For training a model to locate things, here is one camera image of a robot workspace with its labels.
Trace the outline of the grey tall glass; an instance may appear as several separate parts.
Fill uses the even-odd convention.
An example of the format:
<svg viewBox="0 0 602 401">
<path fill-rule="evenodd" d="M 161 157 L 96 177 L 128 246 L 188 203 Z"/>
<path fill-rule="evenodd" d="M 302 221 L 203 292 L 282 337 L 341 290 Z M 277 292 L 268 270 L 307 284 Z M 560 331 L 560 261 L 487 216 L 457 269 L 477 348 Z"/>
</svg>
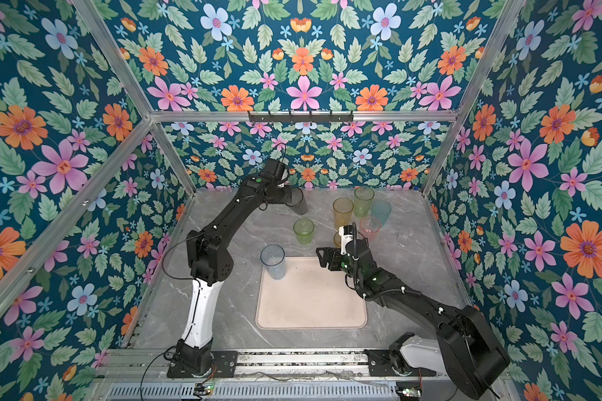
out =
<svg viewBox="0 0 602 401">
<path fill-rule="evenodd" d="M 304 191 L 298 187 L 291 189 L 288 207 L 297 215 L 303 216 L 308 212 Z"/>
</svg>

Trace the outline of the beige plastic tray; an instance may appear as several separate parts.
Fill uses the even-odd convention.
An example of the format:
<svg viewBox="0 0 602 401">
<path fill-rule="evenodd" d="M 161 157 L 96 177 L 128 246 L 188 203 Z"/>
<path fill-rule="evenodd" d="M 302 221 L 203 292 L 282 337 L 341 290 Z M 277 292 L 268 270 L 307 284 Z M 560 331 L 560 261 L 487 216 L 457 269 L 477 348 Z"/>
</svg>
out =
<svg viewBox="0 0 602 401">
<path fill-rule="evenodd" d="M 367 324 L 365 301 L 350 290 L 343 272 L 319 265 L 317 257 L 287 257 L 276 280 L 264 272 L 256 324 L 266 330 L 359 329 Z"/>
</svg>

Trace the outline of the yellow tall glass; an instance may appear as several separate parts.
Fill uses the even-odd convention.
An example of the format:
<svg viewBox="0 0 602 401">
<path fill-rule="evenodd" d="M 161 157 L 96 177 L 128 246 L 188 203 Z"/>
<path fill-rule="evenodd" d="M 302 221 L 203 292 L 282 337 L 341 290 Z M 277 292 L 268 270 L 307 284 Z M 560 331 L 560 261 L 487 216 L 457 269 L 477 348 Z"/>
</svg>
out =
<svg viewBox="0 0 602 401">
<path fill-rule="evenodd" d="M 337 198 L 333 202 L 333 214 L 334 214 L 334 228 L 339 229 L 343 226 L 347 226 L 352 222 L 352 213 L 354 210 L 354 203 L 347 197 Z"/>
</svg>

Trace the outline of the blue tall glass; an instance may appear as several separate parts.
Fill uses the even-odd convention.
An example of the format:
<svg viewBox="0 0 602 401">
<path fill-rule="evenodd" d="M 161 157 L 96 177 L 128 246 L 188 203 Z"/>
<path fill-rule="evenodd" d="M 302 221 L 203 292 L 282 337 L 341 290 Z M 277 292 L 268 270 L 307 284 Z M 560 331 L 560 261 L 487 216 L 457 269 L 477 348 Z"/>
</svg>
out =
<svg viewBox="0 0 602 401">
<path fill-rule="evenodd" d="M 286 274 L 285 250 L 279 245 L 267 245 L 260 253 L 264 269 L 274 280 L 281 280 Z"/>
</svg>

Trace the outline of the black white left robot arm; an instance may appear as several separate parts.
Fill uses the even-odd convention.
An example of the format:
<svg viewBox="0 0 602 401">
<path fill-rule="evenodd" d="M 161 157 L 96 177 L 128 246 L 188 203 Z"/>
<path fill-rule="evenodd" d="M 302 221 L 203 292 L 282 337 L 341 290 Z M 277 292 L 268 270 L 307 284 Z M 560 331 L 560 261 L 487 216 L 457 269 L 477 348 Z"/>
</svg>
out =
<svg viewBox="0 0 602 401">
<path fill-rule="evenodd" d="M 187 235 L 192 301 L 186 327 L 171 357 L 170 379 L 207 377 L 214 371 L 212 322 L 222 284 L 233 269 L 228 247 L 242 224 L 265 205 L 285 205 L 300 216 L 308 210 L 302 189 L 280 184 L 276 178 L 251 176 L 217 217 Z"/>
</svg>

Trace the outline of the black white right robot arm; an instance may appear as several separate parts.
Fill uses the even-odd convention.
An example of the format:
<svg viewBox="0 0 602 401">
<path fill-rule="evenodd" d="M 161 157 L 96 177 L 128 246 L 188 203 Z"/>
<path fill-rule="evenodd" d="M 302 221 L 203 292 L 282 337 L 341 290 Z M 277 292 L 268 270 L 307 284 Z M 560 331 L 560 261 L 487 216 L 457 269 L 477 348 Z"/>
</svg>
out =
<svg viewBox="0 0 602 401">
<path fill-rule="evenodd" d="M 510 358 L 481 312 L 448 306 L 411 288 L 376 264 L 365 240 L 343 244 L 343 251 L 318 247 L 319 265 L 344 272 L 366 302 L 399 312 L 434 332 L 443 370 L 463 394 L 478 400 L 491 389 Z"/>
</svg>

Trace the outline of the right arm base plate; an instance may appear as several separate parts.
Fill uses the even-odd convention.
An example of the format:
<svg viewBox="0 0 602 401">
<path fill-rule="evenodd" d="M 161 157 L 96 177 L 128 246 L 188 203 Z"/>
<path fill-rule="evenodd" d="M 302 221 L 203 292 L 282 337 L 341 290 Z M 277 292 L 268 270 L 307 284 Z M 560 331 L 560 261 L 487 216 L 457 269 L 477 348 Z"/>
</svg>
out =
<svg viewBox="0 0 602 401">
<path fill-rule="evenodd" d="M 412 368 L 387 349 L 365 349 L 368 358 L 369 375 L 372 377 L 436 377 L 430 369 Z"/>
</svg>

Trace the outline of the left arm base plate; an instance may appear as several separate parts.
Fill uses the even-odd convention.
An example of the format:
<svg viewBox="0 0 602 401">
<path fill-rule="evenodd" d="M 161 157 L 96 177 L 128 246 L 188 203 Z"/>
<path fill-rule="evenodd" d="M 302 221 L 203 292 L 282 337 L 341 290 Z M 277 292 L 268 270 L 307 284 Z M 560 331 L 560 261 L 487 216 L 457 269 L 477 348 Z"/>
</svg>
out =
<svg viewBox="0 0 602 401">
<path fill-rule="evenodd" d="M 232 378 L 237 367 L 237 352 L 203 351 L 194 354 L 175 353 L 171 357 L 169 379 L 227 379 Z"/>
</svg>

